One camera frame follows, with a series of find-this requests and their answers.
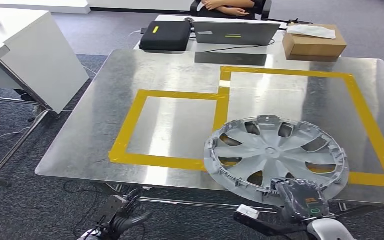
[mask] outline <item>black case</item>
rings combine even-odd
[[[186,51],[191,25],[188,21],[153,21],[140,41],[142,50]]]

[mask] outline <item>cardboard box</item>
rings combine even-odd
[[[347,43],[339,32],[337,26],[326,24],[309,25],[335,30],[336,39],[285,33],[283,47],[286,59],[328,62],[338,59],[347,47]]]

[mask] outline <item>stainless steel table top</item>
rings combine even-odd
[[[233,71],[230,81],[220,81],[221,66],[242,65],[313,73]],[[358,99],[350,93],[351,83],[345,84],[340,77],[317,76],[317,72],[352,74],[359,87],[357,93],[364,97],[368,113],[371,112],[377,125],[368,129],[363,124],[369,120],[362,120],[364,109],[355,107]],[[227,121],[277,115],[324,129],[345,149],[351,170],[351,184],[336,199],[384,204],[384,155],[375,151],[367,134],[370,132],[376,137],[375,130],[380,129],[384,137],[384,61],[380,59],[340,58],[331,63],[286,61],[283,55],[116,50],[35,172],[42,176],[103,183],[224,190],[205,171],[109,160],[109,151],[138,90],[217,93],[219,87],[230,90]],[[215,111],[216,101],[209,99],[150,96],[143,104],[140,117],[130,126],[132,135],[126,152],[202,159],[203,144],[212,132]],[[379,138],[375,142],[381,145],[383,138]]]

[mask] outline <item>white wall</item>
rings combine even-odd
[[[189,11],[194,0],[87,0],[91,8]]]
[[[0,8],[46,10],[52,13],[88,14],[87,0],[0,0]]]

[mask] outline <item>wheel cover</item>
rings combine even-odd
[[[204,165],[211,177],[243,198],[283,206],[273,178],[313,180],[332,199],[347,185],[347,156],[317,126],[273,115],[234,120],[207,140]]]

